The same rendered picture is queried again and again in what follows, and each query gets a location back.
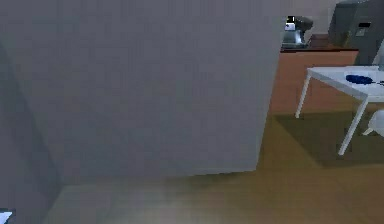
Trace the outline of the white chair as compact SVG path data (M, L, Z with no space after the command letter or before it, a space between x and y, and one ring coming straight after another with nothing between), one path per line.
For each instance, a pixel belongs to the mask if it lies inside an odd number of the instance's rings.
M369 135L373 131L384 137L384 109L377 110L373 113L368 122L368 127L363 132L363 135Z

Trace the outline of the grey fridge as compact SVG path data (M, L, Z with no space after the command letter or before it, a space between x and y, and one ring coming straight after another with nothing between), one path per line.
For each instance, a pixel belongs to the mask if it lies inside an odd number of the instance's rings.
M362 22L371 22L371 26L359 28ZM384 0L342 0L337 3L328 38L334 46L357 49L355 65L372 65L384 40Z

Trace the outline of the blue flat dish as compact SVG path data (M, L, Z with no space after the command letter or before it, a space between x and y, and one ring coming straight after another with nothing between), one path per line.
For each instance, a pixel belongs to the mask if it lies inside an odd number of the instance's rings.
M370 77L362 75L347 75L346 80L354 84L369 85L373 83Z

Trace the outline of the white table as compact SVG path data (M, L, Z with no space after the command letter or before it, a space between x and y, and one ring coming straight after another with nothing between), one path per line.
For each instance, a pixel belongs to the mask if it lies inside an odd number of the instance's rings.
M355 84L347 80L348 75L361 75L373 80L373 84ZM344 67L310 67L307 69L306 78L303 84L300 100L295 112L295 117L299 118L301 109L307 94L307 89L311 79L316 79L328 86L335 88L355 99L361 101L356 114L351 122L347 134L338 151L343 155L353 137L353 134L360 123L362 115L369 103L384 103L384 86L379 81L384 81L384 71L380 71L377 66L344 66Z

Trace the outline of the brown kitchen counter cupboard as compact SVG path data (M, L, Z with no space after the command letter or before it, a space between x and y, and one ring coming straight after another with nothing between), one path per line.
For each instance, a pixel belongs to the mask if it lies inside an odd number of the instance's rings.
M305 49L282 50L268 113L293 115L296 112L309 67L352 66L357 55L357 49L330 44L327 34L313 34ZM318 80L312 80L302 111L304 113L352 111L357 104L358 101L354 98Z

